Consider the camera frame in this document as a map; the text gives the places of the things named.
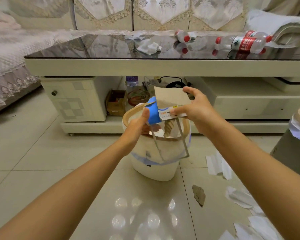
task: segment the person's right hand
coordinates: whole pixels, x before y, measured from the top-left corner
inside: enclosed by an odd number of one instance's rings
[[[174,115],[185,113],[188,119],[194,122],[198,131],[201,134],[207,135],[208,130],[212,128],[217,121],[223,120],[222,117],[215,111],[208,98],[200,92],[200,90],[184,87],[183,91],[195,96],[192,104],[174,108],[170,112]]]

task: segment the tile floor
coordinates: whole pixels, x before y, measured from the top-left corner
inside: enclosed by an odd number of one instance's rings
[[[56,110],[38,89],[0,113],[0,226],[41,192],[111,145],[117,135],[70,137],[59,126]],[[280,136],[250,136],[270,152]],[[123,158],[71,237],[105,240],[217,240],[233,222],[248,223],[248,210],[227,200],[227,186],[242,187],[208,174],[212,143],[194,136],[190,158],[176,176],[158,182],[137,173]],[[205,190],[201,208],[192,185]]]

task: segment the red bottle cap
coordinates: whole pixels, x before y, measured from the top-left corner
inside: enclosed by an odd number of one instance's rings
[[[263,48],[263,50],[259,53],[260,55],[264,54],[267,51],[266,48]]]
[[[216,38],[216,44],[220,44],[221,43],[221,39],[222,39],[222,37],[217,37]]]
[[[212,55],[213,55],[213,56],[217,56],[217,54],[218,54],[218,50],[217,50],[217,49],[214,49],[214,50],[212,51]]]
[[[272,40],[272,36],[270,36],[270,35],[267,36],[267,37],[265,38],[265,40],[266,40],[267,43],[269,43],[269,42]]]
[[[189,35],[186,35],[186,36],[183,38],[183,40],[184,40],[185,42],[189,42],[190,36],[189,36]]]

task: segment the trash can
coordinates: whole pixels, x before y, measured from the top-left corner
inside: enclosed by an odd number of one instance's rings
[[[125,130],[132,119],[139,118],[145,104],[138,105],[124,114],[122,126]],[[182,135],[179,138],[164,138],[164,132],[160,129],[154,132],[157,145],[151,134],[141,135],[136,146],[132,150],[133,168],[142,175],[157,181],[171,180],[177,170],[179,161],[185,156],[185,147],[181,137],[184,137],[187,148],[191,142],[191,129],[188,119],[180,118]],[[158,147],[164,151],[164,161],[158,151]]]
[[[271,155],[300,175],[300,109],[293,115]]]

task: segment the gray trash can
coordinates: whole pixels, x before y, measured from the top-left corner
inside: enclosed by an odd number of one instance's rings
[[[300,109],[289,122],[289,129],[284,133],[271,155],[300,175]]]

